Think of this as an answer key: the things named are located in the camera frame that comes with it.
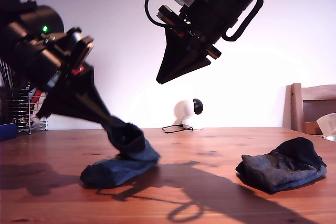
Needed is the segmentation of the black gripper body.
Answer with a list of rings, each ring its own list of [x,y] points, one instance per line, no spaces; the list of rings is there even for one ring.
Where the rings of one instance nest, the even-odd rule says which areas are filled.
[[[93,42],[79,41],[72,50],[64,51],[55,44],[32,45],[32,54],[25,63],[25,77],[36,88],[50,92],[70,74],[78,74],[93,49]]]
[[[183,5],[180,14],[167,6],[159,8],[158,18],[164,29],[172,29],[183,39],[190,51],[217,59],[221,52],[214,47],[220,39],[235,41],[255,17],[257,8],[249,13],[236,32],[228,37],[226,32],[233,27],[242,12],[253,0],[194,0],[190,6]]]

